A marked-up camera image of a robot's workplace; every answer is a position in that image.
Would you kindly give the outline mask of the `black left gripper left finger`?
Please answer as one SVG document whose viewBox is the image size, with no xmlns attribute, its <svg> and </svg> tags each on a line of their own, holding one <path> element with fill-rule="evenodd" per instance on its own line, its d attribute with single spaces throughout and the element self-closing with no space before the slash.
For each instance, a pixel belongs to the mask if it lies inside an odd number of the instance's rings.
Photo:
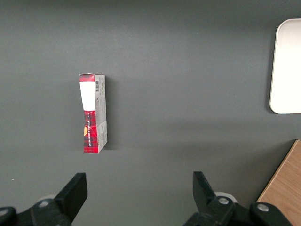
<svg viewBox="0 0 301 226">
<path fill-rule="evenodd" d="M 17 213 L 11 206 L 1 207 L 2 226 L 70 226 L 87 199 L 86 173 L 77 173 L 54 197 L 45 198 Z"/>
</svg>

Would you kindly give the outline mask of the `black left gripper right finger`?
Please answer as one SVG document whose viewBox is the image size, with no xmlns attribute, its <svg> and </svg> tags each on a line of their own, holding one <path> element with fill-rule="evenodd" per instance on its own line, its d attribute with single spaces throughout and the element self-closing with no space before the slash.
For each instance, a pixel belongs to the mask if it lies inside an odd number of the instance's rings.
<svg viewBox="0 0 301 226">
<path fill-rule="evenodd" d="M 225 195 L 216 195 L 201 171 L 193 172 L 193 198 L 198 212 L 185 226 L 290 226 L 274 205 L 254 202 L 245 208 Z"/>
</svg>

